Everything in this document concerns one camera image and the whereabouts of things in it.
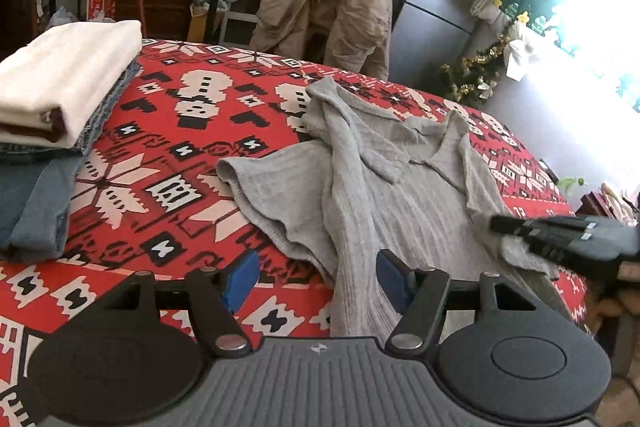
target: gray sweater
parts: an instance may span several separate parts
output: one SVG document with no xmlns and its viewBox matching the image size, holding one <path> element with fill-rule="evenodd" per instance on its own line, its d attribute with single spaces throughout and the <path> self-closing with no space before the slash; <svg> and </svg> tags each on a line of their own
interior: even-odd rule
<svg viewBox="0 0 640 427">
<path fill-rule="evenodd" d="M 303 122 L 316 140 L 260 159 L 224 158 L 218 175 L 276 247 L 313 263 L 335 285 L 333 336 L 384 340 L 398 322 L 376 281 L 381 248 L 454 279 L 500 272 L 566 310 L 549 279 L 556 270 L 519 240 L 488 231 L 491 214 L 509 211 L 462 116 L 451 111 L 444 123 L 403 123 L 331 78 L 306 91 Z M 451 317 L 444 332 L 468 322 Z"/>
</svg>

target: brown jacket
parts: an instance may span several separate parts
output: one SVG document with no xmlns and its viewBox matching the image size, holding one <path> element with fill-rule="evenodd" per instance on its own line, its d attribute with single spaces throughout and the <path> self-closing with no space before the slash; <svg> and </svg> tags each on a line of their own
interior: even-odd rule
<svg viewBox="0 0 640 427">
<path fill-rule="evenodd" d="M 250 48 L 381 80 L 388 77 L 391 0 L 262 0 Z M 326 37 L 324 59 L 314 34 Z"/>
</svg>

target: patterned tablecloth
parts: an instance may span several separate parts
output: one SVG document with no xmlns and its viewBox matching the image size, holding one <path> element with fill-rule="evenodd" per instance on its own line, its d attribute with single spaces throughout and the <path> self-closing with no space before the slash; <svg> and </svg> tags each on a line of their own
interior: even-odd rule
<svg viewBox="0 0 640 427">
<path fill-rule="evenodd" d="M 311 265 L 286 259 L 247 223 L 215 170 L 223 156 L 259 158 L 309 139 L 301 120 L 305 85 L 327 74 L 400 118 L 440 121 L 450 110 L 462 112 L 515 214 L 571 211 L 505 126 L 437 96 L 222 46 L 147 39 L 139 60 L 143 70 L 78 175 L 63 259 L 0 264 L 0 425 L 29 424 L 20 381 L 41 338 L 135 270 L 180 278 L 255 249 L 260 280 L 237 314 L 252 342 L 263 334 L 327 336 L 331 289 Z M 557 286 L 581 316 L 582 282 L 563 273 Z M 164 312 L 162 320 L 191 333 L 185 311 Z"/>
</svg>

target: folded blue jeans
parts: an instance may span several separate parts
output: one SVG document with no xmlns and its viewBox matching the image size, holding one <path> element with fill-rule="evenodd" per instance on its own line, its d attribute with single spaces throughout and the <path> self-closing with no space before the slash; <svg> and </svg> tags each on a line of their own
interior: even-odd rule
<svg viewBox="0 0 640 427">
<path fill-rule="evenodd" d="M 73 148 L 0 146 L 0 261 L 33 264 L 62 255 L 76 175 L 139 70 L 130 63 Z"/>
</svg>

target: cream folded fabric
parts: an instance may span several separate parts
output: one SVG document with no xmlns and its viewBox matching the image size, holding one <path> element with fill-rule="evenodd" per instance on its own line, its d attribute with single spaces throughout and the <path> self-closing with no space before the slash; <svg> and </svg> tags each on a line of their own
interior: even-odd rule
<svg viewBox="0 0 640 427">
<path fill-rule="evenodd" d="M 140 49 L 139 21 L 44 32 L 0 62 L 0 142 L 73 147 Z"/>
</svg>

